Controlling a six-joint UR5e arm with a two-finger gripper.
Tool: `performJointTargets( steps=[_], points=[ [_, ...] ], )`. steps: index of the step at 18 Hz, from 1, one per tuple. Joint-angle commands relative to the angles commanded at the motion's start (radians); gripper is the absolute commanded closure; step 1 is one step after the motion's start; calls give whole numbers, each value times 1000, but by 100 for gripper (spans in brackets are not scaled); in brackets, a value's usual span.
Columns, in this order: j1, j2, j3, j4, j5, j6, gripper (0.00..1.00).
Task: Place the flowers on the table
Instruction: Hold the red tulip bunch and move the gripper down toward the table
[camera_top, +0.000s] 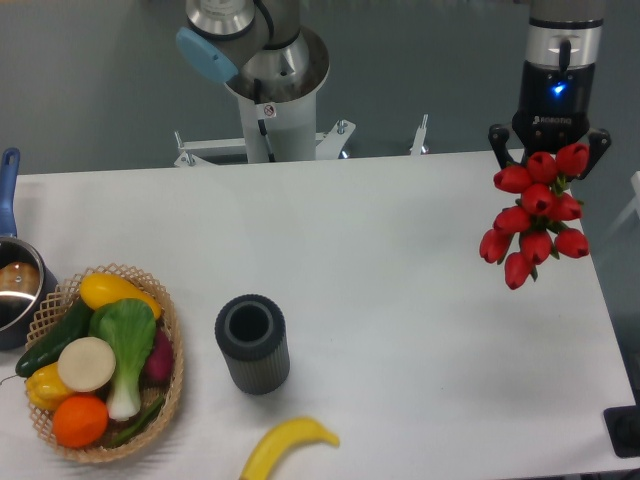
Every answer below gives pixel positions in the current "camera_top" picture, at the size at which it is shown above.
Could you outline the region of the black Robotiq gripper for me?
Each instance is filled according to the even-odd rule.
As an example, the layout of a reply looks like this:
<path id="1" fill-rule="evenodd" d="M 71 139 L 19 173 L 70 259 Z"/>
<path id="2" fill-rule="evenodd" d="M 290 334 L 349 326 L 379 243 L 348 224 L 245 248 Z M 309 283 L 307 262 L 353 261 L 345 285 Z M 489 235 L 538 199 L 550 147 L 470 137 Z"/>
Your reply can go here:
<path id="1" fill-rule="evenodd" d="M 493 124 L 488 130 L 488 140 L 499 167 L 523 166 L 507 148 L 514 133 L 527 155 L 536 152 L 555 154 L 586 135 L 588 161 L 583 172 L 576 176 L 576 179 L 585 179 L 611 146 L 608 130 L 590 128 L 588 109 L 594 76 L 593 64 L 560 71 L 526 61 L 518 108 L 512 122 Z"/>

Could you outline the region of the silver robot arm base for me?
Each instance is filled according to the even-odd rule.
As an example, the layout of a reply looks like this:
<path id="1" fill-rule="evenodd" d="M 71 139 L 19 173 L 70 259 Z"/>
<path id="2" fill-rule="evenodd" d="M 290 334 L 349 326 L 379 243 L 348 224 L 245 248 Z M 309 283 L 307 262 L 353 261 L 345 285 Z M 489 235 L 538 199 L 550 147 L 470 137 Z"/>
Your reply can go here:
<path id="1" fill-rule="evenodd" d="M 201 76 L 255 103 L 284 103 L 320 88 L 329 53 L 301 23 L 298 1 L 188 1 L 176 34 Z"/>

